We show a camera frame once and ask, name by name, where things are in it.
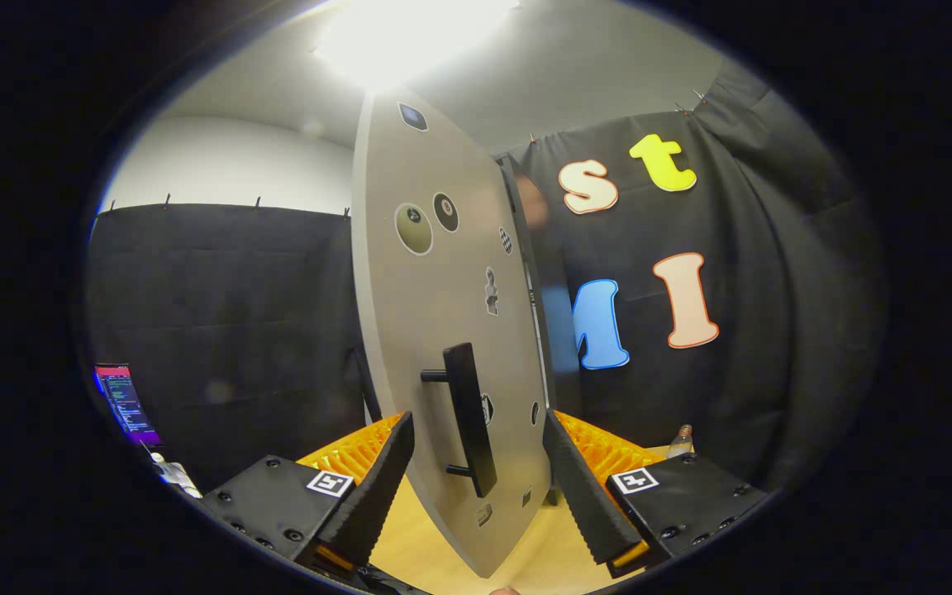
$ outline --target black curtain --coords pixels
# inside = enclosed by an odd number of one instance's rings
[[[695,112],[620,117],[537,139],[515,152],[547,198],[571,300],[615,279],[616,323],[631,360],[581,369],[582,418],[642,445],[692,423],[696,449],[774,488],[823,455],[868,389],[883,335],[879,245],[841,165],[802,119],[726,61]],[[665,192],[630,149],[675,140],[696,184]],[[597,159],[619,200],[577,215],[559,172]],[[698,252],[710,343],[676,350],[665,257]]]
[[[200,489],[364,424],[346,217],[218,204],[103,213],[87,309],[95,360],[130,363]]]

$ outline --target blue letter m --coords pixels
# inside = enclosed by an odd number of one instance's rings
[[[616,308],[612,299],[619,285],[610,278],[583,283],[575,293],[571,320],[575,325],[575,349],[586,341],[583,368],[619,368],[631,361],[631,354],[623,350],[616,328]]]

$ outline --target white wall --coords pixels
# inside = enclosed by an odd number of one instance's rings
[[[352,151],[288,129],[221,117],[154,121],[122,161],[99,212],[214,203],[344,214]]]

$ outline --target ceiling light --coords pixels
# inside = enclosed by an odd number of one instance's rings
[[[401,83],[476,45],[517,0],[354,0],[340,9],[314,54],[352,82]]]

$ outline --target letter s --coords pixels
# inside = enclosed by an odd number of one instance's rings
[[[569,163],[560,169],[558,181],[560,187],[568,191],[564,203],[577,215],[604,211],[619,200],[619,188],[612,181],[604,179],[608,168],[600,161],[586,159]]]

